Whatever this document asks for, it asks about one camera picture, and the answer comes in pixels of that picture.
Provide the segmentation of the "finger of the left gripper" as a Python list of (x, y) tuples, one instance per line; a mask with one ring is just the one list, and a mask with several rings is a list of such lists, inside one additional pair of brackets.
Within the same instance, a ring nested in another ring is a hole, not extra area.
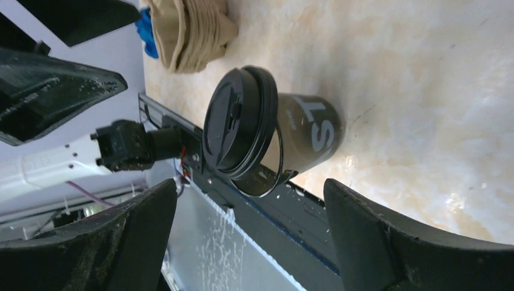
[(141, 18), (133, 4), (118, 0), (20, 0), (19, 3), (69, 47)]
[(2, 48), (1, 141), (40, 139), (127, 88), (113, 71)]

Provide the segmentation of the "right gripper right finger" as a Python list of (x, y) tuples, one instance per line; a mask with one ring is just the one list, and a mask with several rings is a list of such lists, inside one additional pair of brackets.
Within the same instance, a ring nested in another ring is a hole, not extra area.
[(345, 290), (512, 290), (513, 246), (450, 233), (324, 183)]

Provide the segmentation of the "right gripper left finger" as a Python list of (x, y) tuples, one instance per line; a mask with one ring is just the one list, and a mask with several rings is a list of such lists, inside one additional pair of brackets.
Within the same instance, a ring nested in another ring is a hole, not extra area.
[(28, 240), (1, 243), (2, 290), (156, 290), (177, 205), (167, 179)]

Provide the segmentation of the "single black coffee cup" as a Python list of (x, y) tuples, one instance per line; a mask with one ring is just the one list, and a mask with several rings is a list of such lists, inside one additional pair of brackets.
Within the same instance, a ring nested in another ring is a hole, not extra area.
[(233, 185), (261, 197), (330, 159), (342, 143), (337, 110), (320, 96), (280, 93), (277, 126), (257, 165)]

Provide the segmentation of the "black cup lid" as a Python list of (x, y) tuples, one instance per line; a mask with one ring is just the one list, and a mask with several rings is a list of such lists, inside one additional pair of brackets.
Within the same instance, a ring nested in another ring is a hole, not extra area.
[(210, 100), (203, 128), (207, 165), (240, 180), (260, 163), (277, 126), (278, 90), (265, 68), (247, 65), (226, 73)]

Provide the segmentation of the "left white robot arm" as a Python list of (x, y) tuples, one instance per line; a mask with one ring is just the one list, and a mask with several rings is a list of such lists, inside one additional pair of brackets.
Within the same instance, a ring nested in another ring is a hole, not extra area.
[[(139, 19), (124, 1), (23, 1), (67, 46), (104, 36)], [(1, 17), (1, 141), (20, 146), (44, 138), (90, 107), (128, 89), (111, 65), (81, 64), (50, 54), (9, 18)], [(148, 131), (120, 119), (94, 133), (1, 163), (1, 201), (88, 176), (147, 170), (177, 158), (181, 132)]]

